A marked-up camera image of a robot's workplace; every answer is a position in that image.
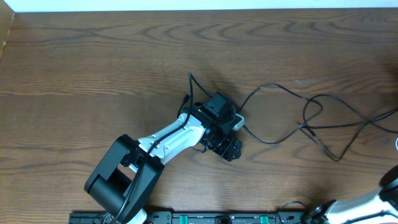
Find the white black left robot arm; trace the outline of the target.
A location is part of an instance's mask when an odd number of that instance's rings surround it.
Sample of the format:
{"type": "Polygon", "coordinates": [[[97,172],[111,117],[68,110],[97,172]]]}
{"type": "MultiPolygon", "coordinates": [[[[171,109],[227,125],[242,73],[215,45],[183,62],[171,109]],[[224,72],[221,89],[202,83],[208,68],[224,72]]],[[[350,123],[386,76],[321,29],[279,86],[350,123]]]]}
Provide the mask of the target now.
{"type": "Polygon", "coordinates": [[[150,136],[115,140],[87,179],[84,190],[111,216],[112,223],[144,223],[149,200],[166,163],[198,143],[227,161],[241,156],[237,131],[244,118],[234,107],[184,108],[170,125],[150,136]]]}

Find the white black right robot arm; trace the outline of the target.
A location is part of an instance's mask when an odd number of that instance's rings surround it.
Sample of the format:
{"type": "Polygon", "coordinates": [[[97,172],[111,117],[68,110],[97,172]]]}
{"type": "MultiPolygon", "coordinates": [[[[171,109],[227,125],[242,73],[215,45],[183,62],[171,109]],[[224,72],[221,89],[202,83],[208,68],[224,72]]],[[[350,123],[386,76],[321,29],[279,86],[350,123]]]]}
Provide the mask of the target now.
{"type": "Polygon", "coordinates": [[[330,200],[312,210],[305,223],[397,223],[397,167],[390,169],[379,188],[351,200],[330,200]]]}

